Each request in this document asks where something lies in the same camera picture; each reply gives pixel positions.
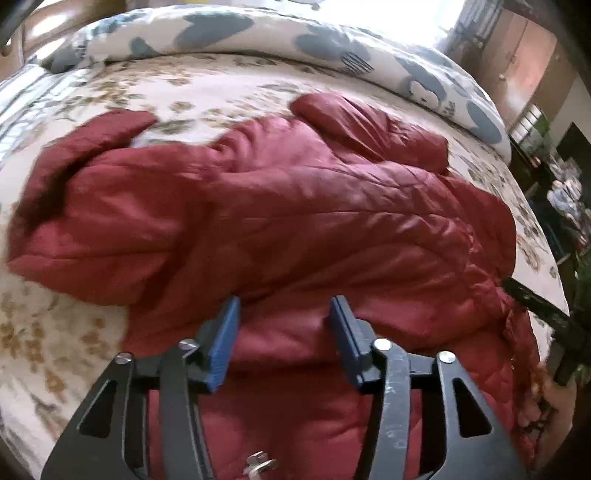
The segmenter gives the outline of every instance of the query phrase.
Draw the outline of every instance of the screw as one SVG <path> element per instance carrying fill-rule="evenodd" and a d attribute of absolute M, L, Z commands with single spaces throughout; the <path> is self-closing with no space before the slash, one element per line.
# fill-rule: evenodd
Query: screw
<path fill-rule="evenodd" d="M 437 358 L 441 360 L 444 364 L 452 364 L 456 361 L 456 356 L 451 352 L 439 352 L 437 354 Z"/>
<path fill-rule="evenodd" d="M 178 346 L 181 350 L 193 350 L 197 348 L 199 345 L 195 341 L 194 338 L 185 338 L 178 343 Z"/>
<path fill-rule="evenodd" d="M 277 466 L 277 460 L 269 460 L 265 452 L 257 452 L 246 459 L 248 466 L 243 474 L 248 475 L 249 480 L 261 480 L 260 474 Z"/>
<path fill-rule="evenodd" d="M 392 348 L 392 342 L 387 338 L 376 338 L 374 340 L 374 347 L 382 352 L 387 352 Z"/>
<path fill-rule="evenodd" d="M 129 352 L 121 352 L 115 355 L 115 363 L 118 365 L 125 365 L 134 359 L 133 355 Z"/>

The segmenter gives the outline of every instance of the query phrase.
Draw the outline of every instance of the blue leaf pattern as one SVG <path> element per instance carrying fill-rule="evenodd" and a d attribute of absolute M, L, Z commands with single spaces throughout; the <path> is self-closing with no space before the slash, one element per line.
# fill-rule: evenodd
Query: blue leaf pattern
<path fill-rule="evenodd" d="M 308 25 L 312 35 L 299 35 L 294 45 L 306 55 L 319 60 L 340 60 L 344 54 L 353 53 L 364 61 L 371 55 L 358 40 L 329 25 Z"/>
<path fill-rule="evenodd" d="M 162 55 L 160 52 L 150 47 L 146 41 L 141 37 L 135 37 L 129 42 L 129 49 L 131 50 L 130 59 L 153 59 Z"/>
<path fill-rule="evenodd" d="M 412 95 L 410 86 L 411 82 L 414 80 L 415 82 L 420 83 L 425 89 L 433 92 L 440 103 L 447 98 L 447 92 L 441 81 L 439 81 L 435 75 L 429 73 L 425 67 L 415 61 L 404 59 L 402 57 L 397 57 L 396 60 L 398 60 L 399 64 L 411 75 L 404 80 L 402 85 L 401 94 L 403 96 L 408 98 Z"/>
<path fill-rule="evenodd" d="M 479 138 L 487 145 L 497 144 L 503 139 L 499 128 L 477 104 L 468 100 L 466 109 L 468 110 L 468 115 L 470 115 L 470 118 L 476 124 L 475 127 L 469 128 L 470 132 L 476 138 Z"/>
<path fill-rule="evenodd" d="M 254 25 L 252 18 L 233 12 L 191 14 L 184 19 L 193 25 L 174 39 L 174 44 L 183 51 L 201 50 Z"/>

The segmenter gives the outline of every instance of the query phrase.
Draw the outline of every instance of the floral bedspread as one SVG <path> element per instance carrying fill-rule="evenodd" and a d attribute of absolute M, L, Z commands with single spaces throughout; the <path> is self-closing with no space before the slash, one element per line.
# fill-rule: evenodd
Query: floral bedspread
<path fill-rule="evenodd" d="M 302 61 L 375 83 L 466 128 L 507 163 L 511 159 L 495 104 L 474 78 L 437 50 L 268 9 L 174 5 L 133 10 L 81 28 L 44 65 L 61 73 L 80 63 L 236 52 Z"/>
<path fill-rule="evenodd" d="M 0 256 L 9 218 L 44 145 L 108 109 L 153 111 L 160 122 L 135 145 L 208 142 L 234 123 L 288 114 L 302 93 L 338 92 L 444 135 L 450 169 L 502 198 L 518 231 L 514 277 L 566 310 L 556 264 L 503 158 L 465 130 L 378 86 L 332 70 L 237 54 L 183 54 L 112 64 L 57 103 L 0 172 Z M 533 321 L 540 351 L 548 328 Z M 38 478 L 90 385 L 119 350 L 126 311 L 57 294 L 10 274 L 0 261 L 0 434 Z"/>

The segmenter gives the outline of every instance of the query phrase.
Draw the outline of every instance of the quilted fabric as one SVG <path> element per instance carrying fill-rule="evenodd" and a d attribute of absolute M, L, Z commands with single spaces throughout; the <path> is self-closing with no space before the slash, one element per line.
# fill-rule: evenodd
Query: quilted fabric
<path fill-rule="evenodd" d="M 126 347 L 159 353 L 229 294 L 243 324 L 224 387 L 200 400 L 217 477 L 265 450 L 273 478 L 349 479 L 368 400 L 346 383 L 329 298 L 412 352 L 454 351 L 525 458 L 515 416 L 537 348 L 498 286 L 515 225 L 447 173 L 447 141 L 334 94 L 210 145 L 124 148 L 156 118 L 116 110 L 46 148 L 9 232 L 13 272 L 129 306 Z M 414 396 L 407 476 L 420 457 Z"/>

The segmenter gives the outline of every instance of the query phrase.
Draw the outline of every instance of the bright window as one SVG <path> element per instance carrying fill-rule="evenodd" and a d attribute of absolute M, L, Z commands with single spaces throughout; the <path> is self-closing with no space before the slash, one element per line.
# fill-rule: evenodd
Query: bright window
<path fill-rule="evenodd" d="M 288 0 L 234 1 L 329 23 L 367 28 L 393 40 L 435 46 L 456 25 L 466 0 L 324 0 L 320 9 Z"/>

